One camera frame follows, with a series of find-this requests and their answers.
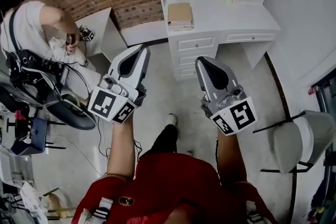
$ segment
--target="black backpack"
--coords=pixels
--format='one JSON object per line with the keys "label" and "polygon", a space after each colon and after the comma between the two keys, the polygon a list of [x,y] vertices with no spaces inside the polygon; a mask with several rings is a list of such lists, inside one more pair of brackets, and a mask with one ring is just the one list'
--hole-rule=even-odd
{"label": "black backpack", "polygon": [[19,47],[14,36],[14,17],[17,10],[9,19],[9,35],[15,48],[13,52],[6,52],[10,81],[16,89],[40,104],[44,104],[51,92],[60,98],[67,75],[64,74],[65,64],[42,59],[30,50]]}

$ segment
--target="white marker cube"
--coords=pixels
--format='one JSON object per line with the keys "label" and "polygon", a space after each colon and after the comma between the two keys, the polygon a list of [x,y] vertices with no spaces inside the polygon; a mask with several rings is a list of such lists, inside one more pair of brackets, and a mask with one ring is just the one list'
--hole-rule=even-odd
{"label": "white marker cube", "polygon": [[94,115],[116,123],[123,123],[137,106],[128,98],[110,90],[95,87],[88,110]]}
{"label": "white marker cube", "polygon": [[251,97],[219,110],[210,119],[226,136],[239,133],[258,121]]}

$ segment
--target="white desk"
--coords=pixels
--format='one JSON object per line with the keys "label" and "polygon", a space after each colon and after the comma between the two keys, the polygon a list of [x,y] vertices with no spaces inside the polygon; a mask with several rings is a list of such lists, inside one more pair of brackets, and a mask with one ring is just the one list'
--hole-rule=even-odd
{"label": "white desk", "polygon": [[92,41],[86,42],[87,57],[103,53],[112,62],[116,55],[127,49],[110,18],[110,13],[111,8],[107,8],[76,21],[78,27],[87,26],[95,34]]}
{"label": "white desk", "polygon": [[195,60],[199,56],[216,57],[219,44],[241,42],[252,66],[281,31],[262,4],[225,4],[223,0],[163,0],[167,21],[170,3],[189,2],[193,30],[169,31],[172,61],[177,80],[196,78]]}

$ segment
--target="person's left arm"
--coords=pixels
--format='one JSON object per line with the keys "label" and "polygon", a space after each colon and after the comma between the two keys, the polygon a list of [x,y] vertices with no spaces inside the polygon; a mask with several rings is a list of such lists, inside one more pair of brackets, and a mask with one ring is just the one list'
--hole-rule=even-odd
{"label": "person's left arm", "polygon": [[113,124],[112,145],[107,174],[132,180],[135,168],[133,114],[123,124]]}

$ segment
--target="shoulder strap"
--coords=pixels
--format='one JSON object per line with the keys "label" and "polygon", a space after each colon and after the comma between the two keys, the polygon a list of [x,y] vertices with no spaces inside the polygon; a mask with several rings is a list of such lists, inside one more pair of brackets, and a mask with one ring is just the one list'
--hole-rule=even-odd
{"label": "shoulder strap", "polygon": [[10,39],[12,40],[13,46],[15,48],[16,51],[19,50],[19,47],[17,45],[15,36],[14,36],[14,16],[17,12],[18,8],[16,10],[13,11],[10,19],[9,19],[9,35],[10,35]]}

